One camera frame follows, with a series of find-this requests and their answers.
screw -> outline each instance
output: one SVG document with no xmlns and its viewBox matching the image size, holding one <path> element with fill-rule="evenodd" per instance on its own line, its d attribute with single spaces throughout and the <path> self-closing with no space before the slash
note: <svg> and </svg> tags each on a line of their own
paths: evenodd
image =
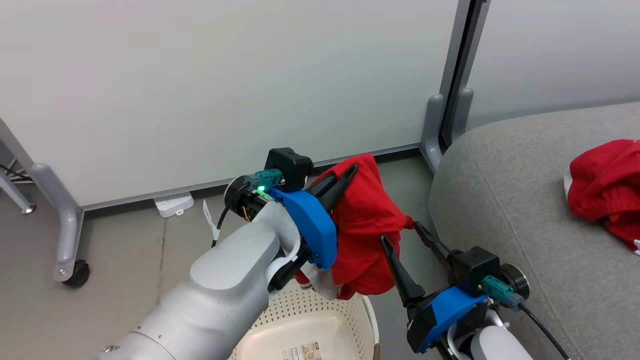
<svg viewBox="0 0 640 360">
<path fill-rule="evenodd" d="M 102 352 L 111 352 L 111 351 L 116 351 L 118 350 L 120 347 L 118 345 L 109 345 L 106 348 L 102 349 Z"/>
</svg>

laundry basket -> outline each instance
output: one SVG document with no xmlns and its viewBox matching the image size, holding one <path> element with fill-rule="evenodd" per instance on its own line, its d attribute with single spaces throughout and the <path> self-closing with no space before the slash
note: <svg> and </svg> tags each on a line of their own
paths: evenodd
<svg viewBox="0 0 640 360">
<path fill-rule="evenodd" d="M 230 360 L 378 360 L 371 302 L 327 300 L 289 282 L 234 349 Z"/>
</svg>

gray cushion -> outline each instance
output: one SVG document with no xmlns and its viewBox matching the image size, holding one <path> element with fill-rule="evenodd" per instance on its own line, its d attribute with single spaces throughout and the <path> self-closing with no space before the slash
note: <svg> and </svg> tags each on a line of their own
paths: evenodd
<svg viewBox="0 0 640 360">
<path fill-rule="evenodd" d="M 640 257 L 573 216 L 563 189 L 572 159 L 617 138 L 640 138 L 640 102 L 483 126 L 446 152 L 429 198 L 444 242 L 525 272 L 529 307 L 572 359 L 640 359 Z M 500 313 L 534 359 L 561 359 L 524 313 Z"/>
</svg>

label sticker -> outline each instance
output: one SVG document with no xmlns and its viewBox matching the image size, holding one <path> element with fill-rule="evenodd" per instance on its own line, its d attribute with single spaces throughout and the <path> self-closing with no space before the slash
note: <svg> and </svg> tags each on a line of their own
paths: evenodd
<svg viewBox="0 0 640 360">
<path fill-rule="evenodd" d="M 282 360 L 322 360 L 320 345 L 308 343 L 282 350 Z"/>
<path fill-rule="evenodd" d="M 202 201 L 202 211 L 204 212 L 204 217 L 207 218 L 207 222 L 209 226 L 211 226 L 211 232 L 213 233 L 213 240 L 217 240 L 220 235 L 220 230 L 213 224 L 213 219 L 211 218 L 211 214 L 209 213 L 209 207 L 207 206 L 207 201 Z"/>
</svg>

white partition panel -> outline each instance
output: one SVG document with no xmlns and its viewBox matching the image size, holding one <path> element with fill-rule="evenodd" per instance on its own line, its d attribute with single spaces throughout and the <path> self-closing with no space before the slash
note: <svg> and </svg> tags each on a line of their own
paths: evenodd
<svg viewBox="0 0 640 360">
<path fill-rule="evenodd" d="M 417 143 L 454 1 L 5 0 L 0 117 L 80 206 Z"/>
<path fill-rule="evenodd" d="M 640 2 L 492 0 L 467 129 L 640 100 Z"/>
</svg>

